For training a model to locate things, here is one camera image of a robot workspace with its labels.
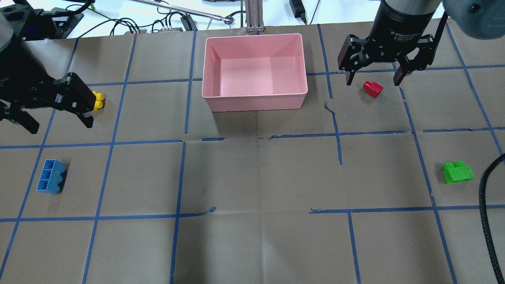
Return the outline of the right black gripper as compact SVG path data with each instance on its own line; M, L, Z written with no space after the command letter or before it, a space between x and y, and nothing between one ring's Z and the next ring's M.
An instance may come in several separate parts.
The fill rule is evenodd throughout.
M370 34L365 39L348 35L343 42L338 64L346 85L371 63L398 62L395 86L412 72L431 66L440 40L424 31L439 5L439 0L382 0Z

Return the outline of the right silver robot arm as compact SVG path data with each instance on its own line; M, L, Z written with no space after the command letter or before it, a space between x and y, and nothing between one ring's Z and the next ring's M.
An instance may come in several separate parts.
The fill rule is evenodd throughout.
M425 70L436 56L448 18L471 38L492 40L504 36L503 0L382 0L370 34L350 34L337 57L339 70L350 86L355 73L373 63L399 63L393 77Z

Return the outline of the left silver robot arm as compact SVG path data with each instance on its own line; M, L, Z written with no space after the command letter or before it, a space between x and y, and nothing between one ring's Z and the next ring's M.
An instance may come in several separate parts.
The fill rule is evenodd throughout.
M57 34L55 17L74 16L75 11L33 9L26 0L1 8L0 96L1 119L38 133L39 123L29 113L33 108L67 111L87 127L94 118L96 95L73 72L61 79L50 76L33 54L27 40L51 38Z

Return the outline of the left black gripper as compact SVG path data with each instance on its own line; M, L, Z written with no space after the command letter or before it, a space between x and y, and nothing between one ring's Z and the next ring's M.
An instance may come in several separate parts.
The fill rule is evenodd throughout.
M25 109L55 108L73 113L86 128L92 128L90 112L95 101L94 93L76 73L62 79L49 76L24 40L12 37L1 48L1 121L36 134L39 123Z

